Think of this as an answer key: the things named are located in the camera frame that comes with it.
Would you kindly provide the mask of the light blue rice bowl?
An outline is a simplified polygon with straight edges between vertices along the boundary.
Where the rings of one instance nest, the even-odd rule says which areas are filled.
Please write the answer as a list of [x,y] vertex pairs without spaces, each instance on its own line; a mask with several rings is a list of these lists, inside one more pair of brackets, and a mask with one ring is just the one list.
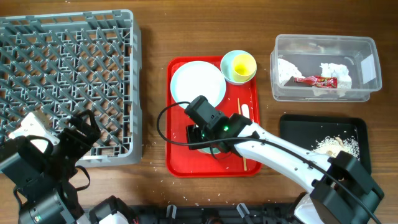
[[204,153],[204,154],[219,154],[220,150],[214,147],[206,147],[206,148],[201,148],[198,149],[199,152]]

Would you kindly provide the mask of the light blue round plate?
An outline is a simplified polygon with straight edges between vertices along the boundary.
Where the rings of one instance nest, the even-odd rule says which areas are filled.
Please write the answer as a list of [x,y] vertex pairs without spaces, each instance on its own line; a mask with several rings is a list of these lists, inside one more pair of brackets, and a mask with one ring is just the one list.
[[183,64],[172,75],[170,92],[175,102],[192,102],[203,95],[217,107],[226,94],[226,81],[222,72],[213,64],[193,61]]

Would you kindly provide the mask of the yellow plastic cup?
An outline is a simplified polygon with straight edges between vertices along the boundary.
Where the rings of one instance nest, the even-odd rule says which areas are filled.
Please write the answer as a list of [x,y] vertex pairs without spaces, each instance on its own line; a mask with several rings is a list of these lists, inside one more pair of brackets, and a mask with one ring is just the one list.
[[243,83],[251,79],[257,70],[257,63],[252,55],[239,54],[232,61],[232,77],[235,82]]

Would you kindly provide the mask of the leftover rice and food scraps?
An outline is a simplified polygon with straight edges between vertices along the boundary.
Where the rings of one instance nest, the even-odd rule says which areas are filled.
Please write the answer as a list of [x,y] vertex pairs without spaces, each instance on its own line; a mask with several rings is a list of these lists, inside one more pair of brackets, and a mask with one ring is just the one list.
[[336,157],[341,151],[347,152],[359,159],[359,144],[354,138],[341,139],[340,137],[326,137],[317,143],[313,152]]

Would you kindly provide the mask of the red snack wrapper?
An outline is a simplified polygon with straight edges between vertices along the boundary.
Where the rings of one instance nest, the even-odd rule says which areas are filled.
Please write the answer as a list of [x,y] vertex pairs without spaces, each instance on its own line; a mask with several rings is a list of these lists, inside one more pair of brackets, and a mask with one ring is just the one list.
[[294,82],[315,86],[317,88],[337,88],[338,80],[333,77],[310,76],[306,78],[294,78]]

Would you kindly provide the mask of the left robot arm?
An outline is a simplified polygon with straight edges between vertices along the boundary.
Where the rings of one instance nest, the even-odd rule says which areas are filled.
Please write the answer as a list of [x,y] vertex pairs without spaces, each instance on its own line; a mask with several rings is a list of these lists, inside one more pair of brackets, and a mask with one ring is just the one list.
[[18,222],[43,223],[139,223],[139,218],[120,198],[110,196],[88,212],[78,201],[70,179],[83,166],[80,160],[100,138],[95,115],[90,110],[74,114],[65,128],[54,136],[49,120],[40,111],[30,112],[20,128],[1,143],[1,172],[14,183]]

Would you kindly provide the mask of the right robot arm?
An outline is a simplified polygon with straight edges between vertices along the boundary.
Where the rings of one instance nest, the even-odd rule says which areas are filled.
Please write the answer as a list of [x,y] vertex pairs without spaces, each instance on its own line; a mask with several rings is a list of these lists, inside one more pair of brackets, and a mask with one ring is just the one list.
[[204,96],[195,98],[185,114],[210,146],[260,162],[299,184],[305,193],[294,216],[302,223],[380,222],[374,212],[384,192],[351,154],[331,157],[296,146],[243,115],[225,116]]

